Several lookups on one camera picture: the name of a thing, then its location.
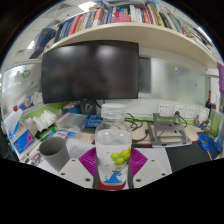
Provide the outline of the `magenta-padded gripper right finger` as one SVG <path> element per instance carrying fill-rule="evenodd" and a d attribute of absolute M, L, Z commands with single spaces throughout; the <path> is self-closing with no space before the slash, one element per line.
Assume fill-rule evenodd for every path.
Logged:
<path fill-rule="evenodd" d="M 128 187 L 146 186 L 169 174 L 169 159 L 164 148 L 132 148 L 129 158 Z"/>

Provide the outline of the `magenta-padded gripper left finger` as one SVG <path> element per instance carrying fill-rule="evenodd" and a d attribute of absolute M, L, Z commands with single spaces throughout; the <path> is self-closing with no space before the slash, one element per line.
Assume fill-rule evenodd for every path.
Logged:
<path fill-rule="evenodd" d="M 96 148 L 92 148 L 79 159 L 71 158 L 59 171 L 59 176 L 78 186 L 92 189 L 96 173 Z"/>

